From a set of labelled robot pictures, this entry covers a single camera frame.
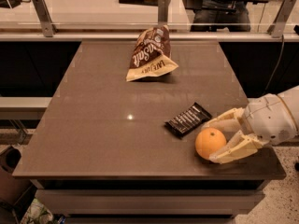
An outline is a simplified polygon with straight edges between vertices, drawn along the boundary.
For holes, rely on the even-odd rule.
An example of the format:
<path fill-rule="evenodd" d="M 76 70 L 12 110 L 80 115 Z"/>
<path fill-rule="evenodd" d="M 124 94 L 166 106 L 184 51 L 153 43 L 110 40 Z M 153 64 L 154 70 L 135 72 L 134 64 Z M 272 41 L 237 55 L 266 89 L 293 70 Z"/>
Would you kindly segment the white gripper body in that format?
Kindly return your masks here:
<path fill-rule="evenodd" d="M 249 130 L 271 145 L 298 135 L 298 93 L 266 94 L 249 102 L 243 114 Z"/>

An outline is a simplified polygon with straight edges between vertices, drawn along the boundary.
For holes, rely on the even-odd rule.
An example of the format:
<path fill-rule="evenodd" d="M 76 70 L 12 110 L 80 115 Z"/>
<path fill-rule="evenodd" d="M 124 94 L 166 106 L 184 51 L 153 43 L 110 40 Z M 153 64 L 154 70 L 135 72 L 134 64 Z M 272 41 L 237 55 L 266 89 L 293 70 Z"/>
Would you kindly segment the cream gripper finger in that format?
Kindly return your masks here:
<path fill-rule="evenodd" d="M 254 133 L 243 134 L 242 131 L 238 131 L 224 147 L 210 154 L 209 159 L 219 164 L 241 160 L 255 154 L 266 144 L 266 141 Z"/>
<path fill-rule="evenodd" d="M 243 108 L 232 108 L 206 122 L 202 126 L 202 129 L 215 128 L 223 133 L 237 132 L 242 129 L 242 125 L 244 124 L 242 119 L 243 114 Z"/>

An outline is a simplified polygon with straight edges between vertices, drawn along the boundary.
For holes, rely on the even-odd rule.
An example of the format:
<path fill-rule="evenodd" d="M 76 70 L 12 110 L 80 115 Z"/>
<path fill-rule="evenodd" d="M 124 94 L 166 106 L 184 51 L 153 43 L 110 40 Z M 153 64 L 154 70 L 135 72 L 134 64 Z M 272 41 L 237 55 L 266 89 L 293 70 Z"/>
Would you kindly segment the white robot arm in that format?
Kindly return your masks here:
<path fill-rule="evenodd" d="M 245 108 L 232 108 L 202 128 L 216 128 L 229 136 L 224 147 L 208 156 L 220 164 L 246 158 L 265 145 L 293 139 L 299 134 L 299 86 L 253 99 Z"/>

